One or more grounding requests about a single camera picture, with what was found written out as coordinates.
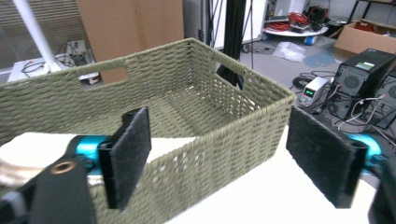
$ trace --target white wire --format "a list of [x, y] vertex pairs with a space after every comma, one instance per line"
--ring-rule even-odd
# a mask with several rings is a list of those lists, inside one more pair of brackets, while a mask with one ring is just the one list
[[328, 99], [331, 99], [334, 95], [335, 95], [335, 93], [338, 91], [338, 88], [340, 88], [341, 87], [341, 85], [340, 84], [338, 84], [336, 87], [335, 87], [335, 90], [334, 90], [334, 92], [329, 96], [329, 98]]
[[[355, 113], [355, 108], [356, 108], [356, 106], [357, 106], [358, 104], [363, 103], [364, 101], [368, 101], [368, 100], [379, 100], [379, 99], [382, 99], [382, 98], [384, 98], [384, 95], [381, 95], [381, 96], [375, 97], [375, 98], [366, 98], [366, 99], [362, 99], [362, 100], [359, 100], [358, 102], [356, 102], [356, 104], [353, 105], [352, 111], [351, 111], [351, 113], [350, 113], [350, 115], [351, 115], [352, 118], [351, 118], [351, 119], [348, 119], [347, 121], [344, 121], [344, 122], [340, 123], [340, 124], [338, 125], [338, 127], [337, 127], [338, 131], [341, 131], [341, 126], [342, 126], [343, 124], [348, 123], [348, 122], [350, 122], [350, 121], [352, 121], [352, 120], [357, 119], [357, 118], [363, 113], [363, 112], [361, 112], [361, 113], [359, 113], [359, 115], [353, 116], [353, 114]], [[378, 103], [378, 104], [374, 107], [373, 112], [372, 112], [372, 114], [370, 115], [370, 118], [368, 118], [367, 121], [366, 121], [365, 123], [363, 123], [363, 122], [361, 122], [361, 121], [359, 121], [359, 120], [357, 120], [357, 122], [359, 122], [359, 123], [361, 123], [361, 124], [368, 124], [368, 123], [370, 122], [370, 120], [373, 118], [373, 115], [374, 115], [374, 113], [375, 113], [375, 110], [376, 110], [376, 108], [377, 108], [379, 105], [380, 105], [380, 103]]]
[[357, 116], [355, 116], [355, 117], [352, 116], [352, 118], [351, 118], [351, 119], [348, 119], [347, 121], [344, 121], [344, 122], [340, 123], [340, 124], [338, 125], [338, 131], [341, 131], [341, 125], [343, 125], [343, 124], [345, 124], [345, 123], [349, 123], [350, 121], [352, 121], [352, 120], [354, 120], [354, 119], [357, 119], [362, 113], [363, 113], [363, 112], [359, 113], [359, 115], [357, 115]]

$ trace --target power supply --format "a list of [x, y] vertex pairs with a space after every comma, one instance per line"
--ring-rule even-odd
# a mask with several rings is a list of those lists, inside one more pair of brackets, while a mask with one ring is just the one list
[[[367, 49], [341, 63], [329, 91], [329, 94], [336, 91], [329, 99], [329, 112], [339, 119], [346, 119], [359, 99], [374, 97], [395, 58], [391, 53]], [[354, 112], [361, 111], [369, 103], [357, 106]]]
[[300, 104], [304, 106], [310, 106], [315, 101], [320, 99], [323, 91], [326, 87], [327, 79], [323, 77], [315, 77], [310, 83], [308, 83], [303, 91], [303, 95], [300, 99]]

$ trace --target white cloth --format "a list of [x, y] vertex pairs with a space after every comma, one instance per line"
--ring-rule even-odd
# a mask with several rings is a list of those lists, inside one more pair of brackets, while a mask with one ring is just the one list
[[[24, 133], [0, 147], [0, 184], [19, 187], [59, 160], [75, 134]], [[195, 138], [152, 138], [148, 161], [192, 142]]]

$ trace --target red cable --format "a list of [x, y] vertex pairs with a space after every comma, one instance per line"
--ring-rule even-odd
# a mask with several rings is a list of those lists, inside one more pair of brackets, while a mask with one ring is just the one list
[[288, 22], [286, 21], [280, 21], [280, 22], [271, 22], [268, 23], [265, 26], [268, 30], [272, 30], [272, 31], [287, 31], [290, 28], [290, 25]]
[[289, 22], [290, 23], [298, 22], [301, 25], [308, 25], [309, 24], [308, 18], [302, 13], [291, 12], [291, 13], [288, 14], [288, 17], [289, 17]]

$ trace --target computer tower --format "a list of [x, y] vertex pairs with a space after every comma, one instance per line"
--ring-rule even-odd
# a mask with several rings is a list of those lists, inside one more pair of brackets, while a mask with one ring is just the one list
[[376, 91], [375, 97], [381, 95], [384, 97], [371, 101], [361, 114], [360, 119], [370, 120], [371, 124], [387, 129], [396, 119], [396, 70], [388, 73], [381, 87]]
[[[367, 49], [341, 63], [328, 93], [331, 95], [336, 91], [329, 99], [329, 112], [337, 118], [346, 119], [359, 100], [374, 97], [395, 58], [394, 54]], [[354, 113], [361, 112], [369, 103], [364, 101], [362, 105], [356, 105]]]

